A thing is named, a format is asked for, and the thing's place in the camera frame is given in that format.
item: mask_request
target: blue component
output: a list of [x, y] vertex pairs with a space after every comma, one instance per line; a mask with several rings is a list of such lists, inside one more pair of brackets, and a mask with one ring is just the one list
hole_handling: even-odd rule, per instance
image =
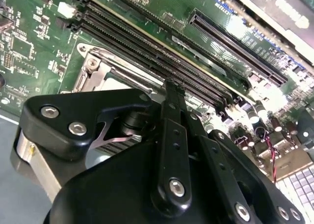
[[221, 6], [223, 6], [228, 12], [231, 12], [231, 13], [233, 13], [234, 12], [234, 10], [233, 9], [231, 9], [226, 3], [222, 3], [221, 1], [219, 1], [219, 0], [215, 0], [217, 3], [219, 3]]
[[[228, 5], [227, 5], [226, 3], [222, 3], [222, 2], [220, 2], [219, 0], [215, 0], [215, 1], [216, 1], [217, 3], [219, 3], [221, 6], [223, 6], [228, 12], [231, 12], [231, 13], [234, 12], [234, 10], [231, 9], [230, 7], [228, 7]], [[259, 35], [262, 34], [262, 33], [260, 33], [257, 29], [254, 29], [253, 32], [255, 32], [255, 33], [259, 34]], [[267, 37], [264, 36], [264, 35], [262, 35], [262, 37], [263, 37], [267, 42], [269, 42], [275, 49], [277, 49], [278, 51], [282, 51], [281, 48], [279, 48], [279, 47], [276, 46], [273, 42], [271, 42], [269, 38], [267, 38]], [[303, 67], [301, 64], [297, 63], [297, 62], [296, 62], [294, 59], [292, 59], [291, 57], [289, 57], [289, 58], [290, 58], [291, 61], [293, 61], [293, 62], [294, 62], [296, 65], [298, 65], [300, 68], [304, 69], [304, 67]]]

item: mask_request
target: motherboard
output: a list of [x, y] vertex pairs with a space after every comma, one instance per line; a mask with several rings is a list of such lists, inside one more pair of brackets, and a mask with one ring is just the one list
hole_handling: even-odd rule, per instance
[[171, 79], [207, 132], [228, 133], [258, 162], [269, 162], [269, 133], [281, 158], [308, 137], [296, 122], [314, 69], [253, 12], [239, 0], [0, 0], [0, 109], [19, 116], [35, 95], [121, 88], [162, 101]]

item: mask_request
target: gray surface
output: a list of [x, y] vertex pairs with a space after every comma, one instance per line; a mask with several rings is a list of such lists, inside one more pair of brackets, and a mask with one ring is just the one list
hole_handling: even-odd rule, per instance
[[51, 203], [45, 192], [17, 174], [10, 153], [17, 126], [0, 119], [0, 224], [42, 224]]

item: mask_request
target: red wire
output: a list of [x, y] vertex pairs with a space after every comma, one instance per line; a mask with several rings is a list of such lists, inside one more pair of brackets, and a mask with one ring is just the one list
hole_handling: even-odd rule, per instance
[[274, 184], [276, 184], [277, 182], [277, 177], [276, 177], [276, 172], [277, 172], [277, 168], [275, 166], [275, 160], [276, 160], [276, 153], [275, 153], [275, 148], [273, 147], [273, 145], [270, 142], [269, 137], [266, 137], [266, 144], [268, 145], [269, 149], [270, 149], [270, 153], [271, 153], [271, 159], [272, 159], [272, 170], [273, 170], [273, 180], [274, 180]]

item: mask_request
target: silver screw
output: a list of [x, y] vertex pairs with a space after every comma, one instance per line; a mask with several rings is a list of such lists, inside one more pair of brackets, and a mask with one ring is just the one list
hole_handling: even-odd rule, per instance
[[175, 196], [178, 196], [178, 197], [182, 197], [184, 196], [185, 194], [185, 189], [184, 189], [184, 186], [182, 185], [181, 182], [179, 182], [178, 180], [176, 179], [172, 179], [170, 182], [169, 182], [169, 186], [170, 186], [170, 190], [173, 194], [175, 194]]
[[285, 219], [285, 220], [289, 220], [289, 215], [288, 213], [282, 208], [282, 207], [278, 207], [278, 211], [280, 213], [280, 215]]
[[59, 115], [58, 109], [53, 106], [44, 106], [43, 108], [41, 108], [40, 113], [44, 117], [49, 118], [49, 119], [54, 119], [58, 117]]
[[79, 48], [79, 50], [82, 51], [82, 52], [86, 52], [86, 47], [85, 47], [85, 46], [81, 46], [81, 47]]
[[172, 108], [174, 110], [176, 109], [176, 106], [174, 104], [172, 104], [172, 103], [170, 103], [169, 106], [170, 106], [170, 108]]
[[139, 96], [139, 98], [141, 98], [143, 101], [148, 101], [149, 100], [148, 96], [146, 96], [145, 94], [141, 94]]
[[218, 136], [220, 137], [220, 139], [224, 140], [225, 139], [225, 136], [224, 134], [222, 134], [221, 132], [218, 133]]
[[247, 211], [247, 209], [240, 203], [236, 203], [235, 204], [235, 210], [236, 212], [239, 214], [239, 216], [245, 220], [246, 222], [248, 222], [250, 220], [250, 213]]
[[97, 61], [95, 59], [93, 59], [93, 58], [88, 59], [87, 60], [87, 65], [88, 65], [88, 67], [96, 67], [97, 66]]
[[300, 215], [293, 208], [291, 208], [290, 211], [295, 219], [297, 219], [298, 221], [301, 220]]
[[193, 114], [193, 113], [191, 114], [191, 118], [194, 119], [194, 120], [197, 120], [197, 116], [195, 114]]
[[87, 128], [82, 123], [73, 122], [69, 125], [69, 131], [76, 136], [83, 136], [87, 132]]

